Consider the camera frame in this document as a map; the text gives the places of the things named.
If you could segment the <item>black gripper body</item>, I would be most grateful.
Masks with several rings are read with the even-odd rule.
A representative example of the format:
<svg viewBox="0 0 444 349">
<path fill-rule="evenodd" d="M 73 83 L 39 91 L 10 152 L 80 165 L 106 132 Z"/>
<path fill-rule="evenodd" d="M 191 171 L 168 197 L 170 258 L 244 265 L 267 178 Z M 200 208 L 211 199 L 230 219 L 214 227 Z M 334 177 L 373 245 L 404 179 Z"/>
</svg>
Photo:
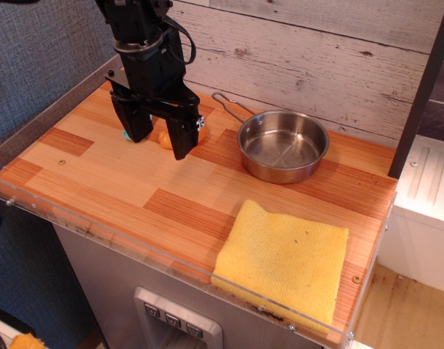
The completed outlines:
<svg viewBox="0 0 444 349">
<path fill-rule="evenodd" d="M 190 59 L 183 56 L 181 33 L 183 28 L 160 27 L 148 37 L 125 36 L 113 40 L 124 69 L 109 71 L 112 95 L 135 100 L 150 117 L 181 120 L 198 120 L 199 98 L 185 86 L 186 65 L 195 58 L 195 45 L 191 45 Z"/>
</svg>

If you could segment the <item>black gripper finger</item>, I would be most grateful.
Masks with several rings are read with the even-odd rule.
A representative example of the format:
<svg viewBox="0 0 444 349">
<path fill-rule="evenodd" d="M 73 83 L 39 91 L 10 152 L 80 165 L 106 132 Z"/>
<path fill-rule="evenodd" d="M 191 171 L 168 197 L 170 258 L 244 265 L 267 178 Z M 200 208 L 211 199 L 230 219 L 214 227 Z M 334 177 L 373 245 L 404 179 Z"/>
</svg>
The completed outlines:
<svg viewBox="0 0 444 349">
<path fill-rule="evenodd" d="M 112 95 L 113 107 L 128 137 L 139 143 L 153 131 L 153 123 L 150 114 L 140 107 L 135 100 L 127 100 Z"/>
<path fill-rule="evenodd" d="M 166 121 L 171 146 L 176 160 L 183 160 L 198 144 L 201 119 L 181 120 L 170 118 Z"/>
</svg>

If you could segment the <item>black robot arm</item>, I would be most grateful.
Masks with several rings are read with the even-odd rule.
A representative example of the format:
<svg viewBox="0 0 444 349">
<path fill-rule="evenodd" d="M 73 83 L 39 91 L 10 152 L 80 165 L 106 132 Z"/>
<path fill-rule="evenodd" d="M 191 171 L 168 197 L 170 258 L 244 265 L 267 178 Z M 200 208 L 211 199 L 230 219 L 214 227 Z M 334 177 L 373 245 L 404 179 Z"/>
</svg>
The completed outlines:
<svg viewBox="0 0 444 349">
<path fill-rule="evenodd" d="M 123 70 L 108 71 L 115 112 L 138 143 L 153 131 L 152 117 L 165 120 L 174 157 L 184 159 L 198 144 L 204 126 L 199 97 L 184 83 L 187 65 L 181 35 L 187 31 L 167 12 L 172 1 L 98 1 L 113 32 L 113 48 Z"/>
</svg>

